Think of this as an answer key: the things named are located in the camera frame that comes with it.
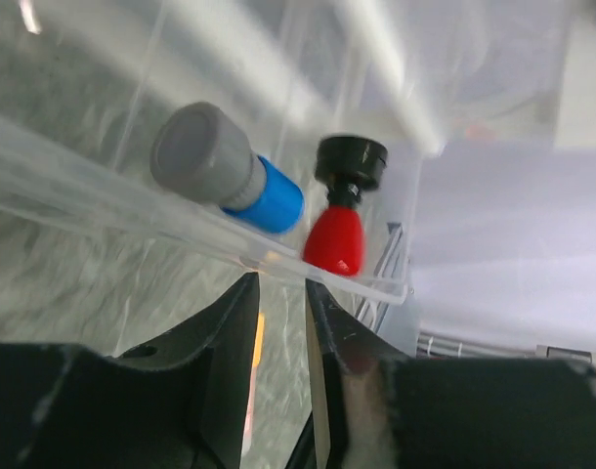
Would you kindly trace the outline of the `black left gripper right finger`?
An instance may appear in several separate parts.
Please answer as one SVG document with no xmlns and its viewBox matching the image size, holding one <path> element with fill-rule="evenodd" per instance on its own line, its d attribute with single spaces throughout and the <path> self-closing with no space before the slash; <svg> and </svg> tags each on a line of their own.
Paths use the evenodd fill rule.
<svg viewBox="0 0 596 469">
<path fill-rule="evenodd" d="M 309 468 L 596 468 L 596 365 L 416 359 L 307 281 Z"/>
</svg>

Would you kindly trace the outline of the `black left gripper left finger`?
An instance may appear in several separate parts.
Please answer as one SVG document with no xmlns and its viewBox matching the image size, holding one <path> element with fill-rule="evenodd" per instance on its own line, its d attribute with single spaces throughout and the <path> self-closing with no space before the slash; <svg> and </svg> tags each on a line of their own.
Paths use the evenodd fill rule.
<svg viewBox="0 0 596 469">
<path fill-rule="evenodd" d="M 0 468 L 236 468 L 259 314 L 256 274 L 113 358 L 0 343 Z"/>
</svg>

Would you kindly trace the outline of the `orange cap pink highlighter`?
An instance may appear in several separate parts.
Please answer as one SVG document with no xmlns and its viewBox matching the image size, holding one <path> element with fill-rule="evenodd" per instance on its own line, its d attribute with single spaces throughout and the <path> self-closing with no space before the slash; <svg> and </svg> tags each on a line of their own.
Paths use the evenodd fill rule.
<svg viewBox="0 0 596 469">
<path fill-rule="evenodd" d="M 260 364 L 263 343 L 265 334 L 265 316 L 262 313 L 258 315 L 257 328 L 255 333 L 255 342 L 252 356 L 251 372 L 250 372 L 250 388 L 248 395 L 247 411 L 245 416 L 242 449 L 241 455 L 246 455 L 252 445 L 253 421 L 254 421 L 254 407 L 255 407 L 255 392 L 257 381 L 257 370 Z"/>
</svg>

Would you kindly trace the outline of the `white plastic drawer unit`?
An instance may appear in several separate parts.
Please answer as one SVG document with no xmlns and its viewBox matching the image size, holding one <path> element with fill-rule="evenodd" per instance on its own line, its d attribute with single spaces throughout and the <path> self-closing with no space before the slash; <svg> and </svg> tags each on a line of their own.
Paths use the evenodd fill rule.
<svg viewBox="0 0 596 469">
<path fill-rule="evenodd" d="M 568 1 L 0 1 L 0 341 L 120 353 L 245 270 L 290 334 L 304 277 L 321 277 L 300 258 L 325 203 L 316 146 L 348 132 L 385 143 L 391 174 L 363 200 L 363 272 L 325 281 L 410 349 L 422 157 L 450 136 L 552 139 L 572 16 Z M 302 190 L 288 233 L 153 180 L 157 131 L 198 101 Z"/>
</svg>

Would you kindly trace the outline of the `red and black stamp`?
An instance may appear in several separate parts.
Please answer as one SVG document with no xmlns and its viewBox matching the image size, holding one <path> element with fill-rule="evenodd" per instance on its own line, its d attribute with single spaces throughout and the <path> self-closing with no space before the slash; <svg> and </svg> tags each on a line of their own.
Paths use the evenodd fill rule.
<svg viewBox="0 0 596 469">
<path fill-rule="evenodd" d="M 305 241 L 306 263 L 342 277 L 361 273 L 365 234 L 358 208 L 366 192 L 379 189 L 387 159 L 387 149 L 369 138 L 332 135 L 319 142 L 315 179 L 326 188 L 327 206 Z"/>
</svg>

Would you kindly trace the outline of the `blue and grey stamp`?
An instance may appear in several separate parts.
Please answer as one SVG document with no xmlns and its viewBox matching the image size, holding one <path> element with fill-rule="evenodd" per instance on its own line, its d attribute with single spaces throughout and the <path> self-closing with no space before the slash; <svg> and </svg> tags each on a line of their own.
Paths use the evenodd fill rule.
<svg viewBox="0 0 596 469">
<path fill-rule="evenodd" d="M 267 158 L 218 107 L 198 102 L 178 109 L 160 128 L 149 159 L 154 180 L 187 200 L 224 213 L 268 234 L 300 221 L 300 188 Z"/>
</svg>

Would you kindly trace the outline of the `aluminium rail frame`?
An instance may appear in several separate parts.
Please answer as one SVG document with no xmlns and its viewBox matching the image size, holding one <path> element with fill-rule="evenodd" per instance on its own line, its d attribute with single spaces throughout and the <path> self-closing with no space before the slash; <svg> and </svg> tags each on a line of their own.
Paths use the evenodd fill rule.
<svg viewBox="0 0 596 469">
<path fill-rule="evenodd" d="M 421 332 L 416 347 L 418 357 L 426 358 L 545 358 L 572 359 L 596 365 L 596 353 L 547 345 L 532 348 L 508 348 L 471 341 L 461 341 L 443 335 Z"/>
</svg>

